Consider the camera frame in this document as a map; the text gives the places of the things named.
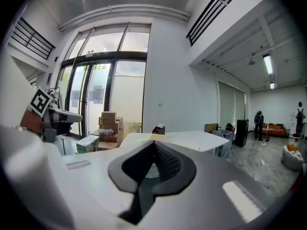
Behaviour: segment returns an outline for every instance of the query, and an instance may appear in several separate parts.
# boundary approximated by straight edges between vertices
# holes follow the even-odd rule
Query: trash bin
[[[223,138],[229,140],[229,142],[227,142],[226,144],[222,145],[219,148],[219,153],[218,153],[219,157],[222,157],[224,159],[228,159],[229,154],[230,154],[230,150],[231,150],[231,147],[232,147],[232,141],[234,139],[234,133],[232,133],[231,131],[219,129],[219,130],[213,130],[212,134],[216,135],[216,136],[223,137]]]

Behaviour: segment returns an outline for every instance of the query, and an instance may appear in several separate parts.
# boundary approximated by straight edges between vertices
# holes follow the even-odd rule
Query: beam
[[[272,37],[272,34],[270,32],[270,28],[268,26],[268,23],[267,23],[266,19],[264,18],[263,15],[261,15],[261,16],[259,16],[257,18],[257,20],[258,20],[258,22],[259,22],[259,24],[261,26],[261,29],[264,32],[265,37],[267,38],[267,40],[269,42],[270,47],[271,48],[274,47],[275,46],[274,40],[273,40],[273,37]]]
[[[301,78],[301,83],[305,83],[306,79],[307,79],[307,70],[305,70],[303,73],[303,76]]]
[[[250,58],[257,58],[258,56],[263,56],[265,53],[267,53],[267,52],[269,52],[269,51],[272,51],[272,50],[274,50],[274,49],[276,49],[276,48],[278,48],[278,47],[280,47],[280,46],[282,46],[282,45],[285,45],[285,44],[287,44],[287,43],[290,43],[290,42],[292,42],[293,40],[294,40],[295,38],[290,38],[290,39],[287,39],[287,40],[285,40],[284,42],[281,42],[281,43],[279,43],[279,44],[277,44],[277,45],[275,45],[274,47],[270,47],[270,48],[267,48],[267,49],[262,49],[261,51],[258,51],[258,53],[257,52],[255,52],[256,54],[255,55],[251,55],[251,54],[248,54],[248,55],[245,55],[245,56],[243,56],[242,58],[240,58],[240,59],[235,59],[235,60],[232,60],[232,61],[230,61],[230,62],[228,62],[228,63],[225,63],[225,64],[222,64],[222,65],[217,65],[219,68],[227,68],[227,67],[231,67],[231,66],[233,66],[234,64],[237,66],[237,63],[238,63],[238,61],[240,61],[240,60],[244,60],[244,59],[250,59]],[[231,70],[231,71],[233,71],[233,70],[237,70],[237,69],[239,69],[239,68],[241,68],[241,67],[235,67],[235,68],[231,68],[231,69],[229,69],[229,70]]]
[[[208,62],[205,62],[205,61],[201,61],[199,64],[197,64],[198,66],[202,66],[202,67],[205,67],[207,71],[210,71],[210,72],[213,72],[213,73],[216,73],[217,76],[218,76],[218,79],[220,79],[221,76],[225,76],[224,79],[227,79],[229,81],[226,81],[228,84],[232,84],[234,86],[236,86],[237,88],[240,88],[241,90],[243,90],[245,92],[244,89],[249,89],[250,91],[250,87],[244,83],[241,79],[239,79],[238,77],[236,77],[234,74],[232,73],[229,73],[227,72],[226,70],[222,70],[218,67],[215,67],[213,65],[211,65],[210,63]]]

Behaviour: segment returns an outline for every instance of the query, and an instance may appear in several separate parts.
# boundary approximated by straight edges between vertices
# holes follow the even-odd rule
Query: black railing
[[[11,38],[44,59],[48,59],[52,49],[55,48],[23,18],[17,22]]]
[[[222,12],[222,10],[232,0],[211,0],[200,17],[189,31],[187,38],[190,40],[191,46],[197,41],[201,34],[207,29],[211,22]]]

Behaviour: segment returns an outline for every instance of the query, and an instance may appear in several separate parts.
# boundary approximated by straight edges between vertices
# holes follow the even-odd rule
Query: glass door
[[[93,65],[93,70],[88,84],[86,99],[86,130],[87,135],[98,129],[98,119],[104,111],[106,84],[111,64],[101,63]]]
[[[110,111],[123,117],[124,137],[142,131],[145,66],[146,62],[117,62]]]
[[[78,66],[72,73],[71,90],[69,95],[69,102],[66,100],[66,110],[75,114],[82,114],[82,101],[83,90],[85,86],[85,77],[88,72],[89,66]],[[85,137],[83,134],[82,124],[73,123],[71,126],[70,136],[81,139]]]

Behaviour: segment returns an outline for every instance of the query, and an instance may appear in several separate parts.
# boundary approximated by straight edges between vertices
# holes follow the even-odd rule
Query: backpack
[[[303,121],[303,110],[304,109],[302,109],[301,111],[299,111],[298,109],[297,109],[297,116],[296,116],[296,118],[297,118],[297,123],[298,124],[301,124],[302,123],[302,121]]]
[[[255,119],[254,119],[254,123],[257,125],[258,123],[260,123],[260,121],[263,121],[262,111],[258,111],[256,113],[256,116],[255,116]]]

